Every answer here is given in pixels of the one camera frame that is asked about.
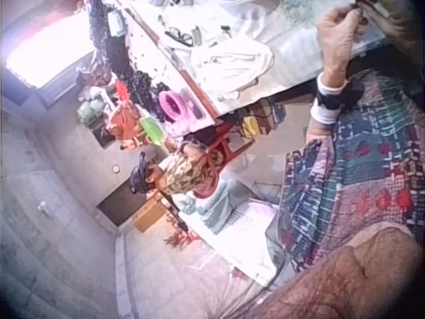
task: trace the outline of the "dark door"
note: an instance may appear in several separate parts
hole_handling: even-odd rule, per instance
[[[128,179],[98,206],[98,209],[116,226],[120,226],[146,203],[146,195],[133,194],[129,186]]]

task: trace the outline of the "bright window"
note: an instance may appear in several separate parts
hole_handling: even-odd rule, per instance
[[[49,25],[19,45],[6,66],[40,88],[93,50],[88,15],[81,12]]]

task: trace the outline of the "floor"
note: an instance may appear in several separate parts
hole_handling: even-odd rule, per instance
[[[255,181],[282,184],[285,154],[303,146],[309,120],[311,104],[298,102],[286,104],[285,122],[268,136],[260,136],[225,174],[246,185]],[[201,266],[214,252],[202,241],[183,251],[165,246],[163,240],[171,232],[162,218],[145,233],[130,228],[117,240],[116,278],[122,318],[218,318],[217,311],[247,287],[248,295],[261,288],[248,279],[230,278],[230,265],[218,255],[202,270],[187,267]]]

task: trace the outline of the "patterned clothing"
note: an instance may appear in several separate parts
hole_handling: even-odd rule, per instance
[[[425,115],[410,88],[356,74],[332,137],[287,155],[278,236],[297,271],[382,221],[424,243]]]
[[[186,143],[191,143],[200,150],[205,148],[202,143],[196,140]],[[197,161],[188,158],[181,150],[172,153],[169,157],[162,177],[165,179],[166,186],[161,189],[168,195],[192,191],[196,186],[208,181],[209,176],[213,174],[211,166],[208,164],[197,165]],[[220,151],[215,150],[211,154],[211,159],[218,168],[222,165],[224,158]]]

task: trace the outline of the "white wristband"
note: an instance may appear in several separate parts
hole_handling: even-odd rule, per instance
[[[320,106],[317,99],[314,100],[313,107],[310,109],[311,117],[322,124],[334,124],[336,123],[341,109],[328,110],[324,106]]]
[[[322,95],[340,95],[347,86],[348,81],[346,80],[341,87],[330,88],[321,82],[322,75],[323,72],[317,77],[317,89]],[[336,123],[340,113],[340,108],[338,110],[328,110],[326,107],[320,106],[317,99],[314,100],[313,107],[310,110],[310,115],[314,120],[326,125]]]
[[[339,88],[330,88],[326,85],[324,85],[321,81],[321,77],[323,76],[323,72],[319,74],[317,77],[317,89],[322,95],[339,95],[344,91],[344,88],[347,86],[348,81],[345,80],[344,84],[340,86]]]

